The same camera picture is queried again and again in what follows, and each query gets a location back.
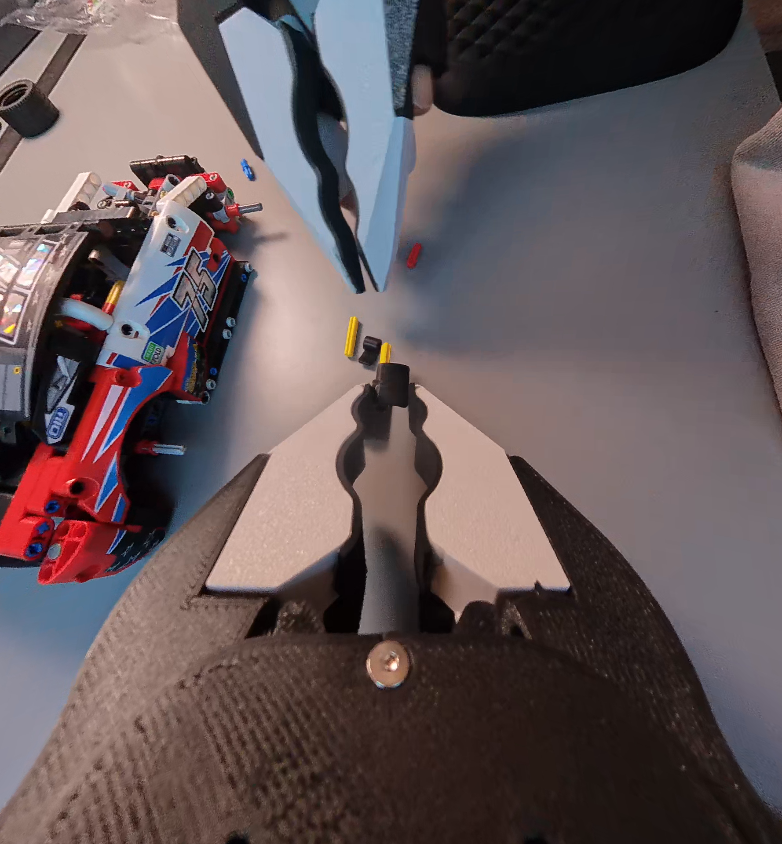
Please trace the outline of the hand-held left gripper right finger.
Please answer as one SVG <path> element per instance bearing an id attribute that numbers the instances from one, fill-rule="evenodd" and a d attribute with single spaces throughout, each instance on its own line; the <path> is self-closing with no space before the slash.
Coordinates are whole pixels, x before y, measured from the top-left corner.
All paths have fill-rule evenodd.
<path id="1" fill-rule="evenodd" d="M 469 604 L 566 593 L 565 570 L 504 449 L 424 386 L 409 388 L 419 628 L 449 632 Z"/>

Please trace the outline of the lego race car model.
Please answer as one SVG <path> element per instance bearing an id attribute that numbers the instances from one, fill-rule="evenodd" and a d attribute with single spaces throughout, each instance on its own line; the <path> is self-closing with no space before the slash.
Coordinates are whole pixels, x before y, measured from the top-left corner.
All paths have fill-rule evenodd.
<path id="1" fill-rule="evenodd" d="M 114 575 L 164 538 L 147 458 L 168 403 L 216 389 L 252 275 L 219 235 L 238 204 L 189 155 L 82 173 L 37 223 L 0 226 L 0 566 L 41 584 Z"/>

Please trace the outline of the clear plastic bag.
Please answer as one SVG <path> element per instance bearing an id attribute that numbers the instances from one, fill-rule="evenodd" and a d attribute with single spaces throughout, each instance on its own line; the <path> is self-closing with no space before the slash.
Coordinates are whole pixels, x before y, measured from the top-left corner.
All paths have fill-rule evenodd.
<path id="1" fill-rule="evenodd" d="M 13 25 L 34 30 L 53 30 L 66 35 L 86 36 L 108 29 L 119 15 L 115 1 L 37 1 L 19 5 L 0 20 L 0 26 Z"/>

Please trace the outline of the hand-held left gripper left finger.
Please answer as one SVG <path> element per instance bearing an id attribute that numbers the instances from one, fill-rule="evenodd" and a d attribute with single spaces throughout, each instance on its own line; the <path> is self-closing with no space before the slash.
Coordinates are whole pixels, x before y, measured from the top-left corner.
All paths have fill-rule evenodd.
<path id="1" fill-rule="evenodd" d="M 356 386 L 270 451 L 206 589 L 306 601 L 330 632 L 357 632 L 365 592 L 362 411 Z"/>

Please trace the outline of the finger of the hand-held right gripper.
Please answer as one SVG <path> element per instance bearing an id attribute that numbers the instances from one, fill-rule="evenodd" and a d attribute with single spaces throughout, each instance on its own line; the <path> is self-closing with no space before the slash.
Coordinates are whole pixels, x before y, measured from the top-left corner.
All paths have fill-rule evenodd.
<path id="1" fill-rule="evenodd" d="M 358 209 L 355 236 L 376 289 L 384 291 L 415 161 L 413 121 L 395 109 L 385 3 L 320 1 L 314 31 L 346 116 L 345 167 Z"/>
<path id="2" fill-rule="evenodd" d="M 340 208 L 340 179 L 323 147 L 318 116 L 324 72 L 310 35 L 291 9 L 237 9 L 219 33 L 267 167 L 292 208 L 356 293 L 365 280 Z"/>

